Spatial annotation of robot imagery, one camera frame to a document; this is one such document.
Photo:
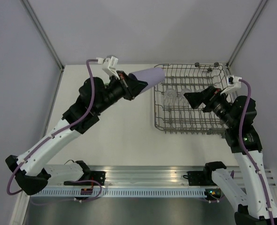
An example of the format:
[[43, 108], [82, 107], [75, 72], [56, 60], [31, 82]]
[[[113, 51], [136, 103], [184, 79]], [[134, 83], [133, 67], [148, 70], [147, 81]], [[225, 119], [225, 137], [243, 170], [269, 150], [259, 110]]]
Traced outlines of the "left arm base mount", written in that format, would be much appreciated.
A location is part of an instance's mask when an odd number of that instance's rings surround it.
[[91, 171], [89, 175], [89, 180], [94, 180], [104, 186], [106, 180], [105, 171]]

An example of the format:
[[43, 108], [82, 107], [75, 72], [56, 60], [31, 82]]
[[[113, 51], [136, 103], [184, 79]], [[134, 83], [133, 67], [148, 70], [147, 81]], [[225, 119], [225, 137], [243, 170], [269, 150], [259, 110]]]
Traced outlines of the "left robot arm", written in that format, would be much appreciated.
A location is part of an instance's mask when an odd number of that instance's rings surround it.
[[62, 115], [51, 132], [25, 153], [10, 155], [5, 162], [20, 190], [35, 195], [52, 184], [81, 185], [91, 183], [92, 171], [82, 160], [70, 165], [49, 165], [48, 162], [67, 144], [79, 138], [100, 119], [99, 116], [120, 99], [132, 101], [150, 87], [143, 72], [117, 72], [105, 84], [92, 71], [79, 88], [76, 102]]

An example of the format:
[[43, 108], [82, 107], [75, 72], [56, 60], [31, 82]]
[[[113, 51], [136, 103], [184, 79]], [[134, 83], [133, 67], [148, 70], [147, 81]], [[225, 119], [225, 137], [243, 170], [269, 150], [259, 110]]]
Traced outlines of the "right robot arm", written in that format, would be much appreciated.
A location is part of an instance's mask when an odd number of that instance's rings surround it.
[[245, 188], [236, 184], [220, 161], [205, 164], [203, 181], [221, 189], [234, 210], [236, 224], [277, 225], [277, 204], [265, 173], [262, 144], [253, 126], [257, 112], [251, 94], [238, 96], [230, 103], [221, 89], [209, 86], [200, 92], [187, 92], [184, 97], [192, 109], [204, 105], [203, 112], [213, 112], [227, 126], [225, 139], [239, 165]]

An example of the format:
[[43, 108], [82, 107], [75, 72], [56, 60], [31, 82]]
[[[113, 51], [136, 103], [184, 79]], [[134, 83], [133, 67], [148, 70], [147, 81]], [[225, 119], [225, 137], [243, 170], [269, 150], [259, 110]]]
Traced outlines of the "purple plastic cup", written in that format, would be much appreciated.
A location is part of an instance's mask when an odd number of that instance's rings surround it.
[[162, 68], [154, 67], [129, 73], [128, 76], [136, 78], [139, 81], [147, 82], [147, 86], [140, 92], [142, 94], [150, 88], [163, 82], [165, 79], [165, 72]]

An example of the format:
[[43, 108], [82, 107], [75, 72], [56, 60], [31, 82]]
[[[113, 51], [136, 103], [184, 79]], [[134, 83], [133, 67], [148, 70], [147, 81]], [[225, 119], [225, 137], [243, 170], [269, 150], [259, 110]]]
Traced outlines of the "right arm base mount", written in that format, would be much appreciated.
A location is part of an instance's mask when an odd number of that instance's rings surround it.
[[217, 186], [203, 171], [188, 171], [186, 176], [190, 186]]

